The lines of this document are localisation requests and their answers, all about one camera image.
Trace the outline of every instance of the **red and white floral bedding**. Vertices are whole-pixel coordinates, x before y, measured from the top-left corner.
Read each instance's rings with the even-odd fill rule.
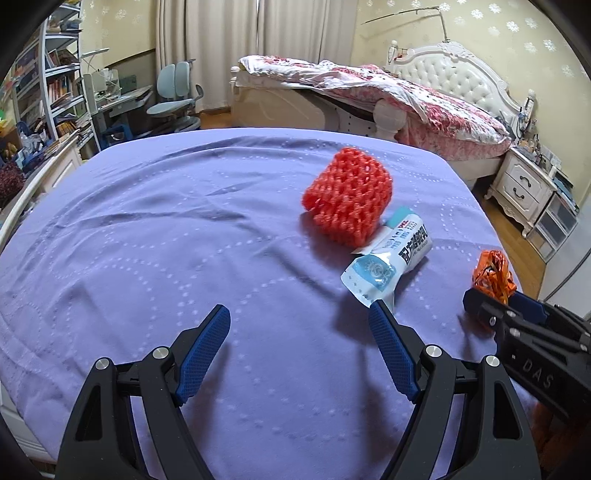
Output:
[[[369,111],[377,101],[386,99],[409,114],[396,139],[447,161],[499,157],[511,145],[505,127],[486,112],[431,88],[397,79],[375,65],[346,67],[328,60],[314,64],[259,55],[244,57],[240,64],[251,75],[277,80],[285,87],[299,84],[336,99],[354,100]]]

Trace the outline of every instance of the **silver bolt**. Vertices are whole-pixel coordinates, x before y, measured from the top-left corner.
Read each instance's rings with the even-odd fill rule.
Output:
[[[501,364],[499,359],[497,357],[495,357],[494,355],[487,356],[486,363],[489,364],[491,367],[498,367]]]
[[[108,366],[109,366],[109,359],[108,358],[99,358],[95,363],[95,367],[97,370],[104,370]]]
[[[168,349],[165,346],[159,346],[152,352],[152,356],[157,359],[168,357]]]
[[[437,345],[428,345],[425,351],[428,356],[432,356],[433,358],[441,356],[441,349]]]

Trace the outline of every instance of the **chair seat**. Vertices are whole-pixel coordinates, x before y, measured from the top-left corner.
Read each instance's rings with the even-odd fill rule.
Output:
[[[177,100],[176,102],[158,103],[148,108],[146,113],[151,116],[169,116],[192,103],[194,103],[192,98]]]

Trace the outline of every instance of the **white and blue packet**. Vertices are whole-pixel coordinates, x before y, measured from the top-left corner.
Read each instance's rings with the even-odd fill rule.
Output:
[[[366,307],[383,300],[394,311],[394,288],[406,272],[415,268],[431,250],[423,220],[407,207],[401,207],[380,227],[347,267],[340,279]]]

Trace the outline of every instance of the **bookshelf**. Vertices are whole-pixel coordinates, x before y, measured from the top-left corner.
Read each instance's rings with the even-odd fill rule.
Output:
[[[20,85],[12,93],[17,122],[32,126],[38,118],[46,122],[48,135],[57,140],[64,135],[58,128],[68,114],[80,129],[78,147],[90,141],[100,151],[92,117],[81,85],[79,28],[64,28],[66,23],[76,26],[80,21],[80,2],[63,3],[47,18],[30,38],[16,58],[12,72],[22,75]],[[76,53],[66,50],[74,45]]]

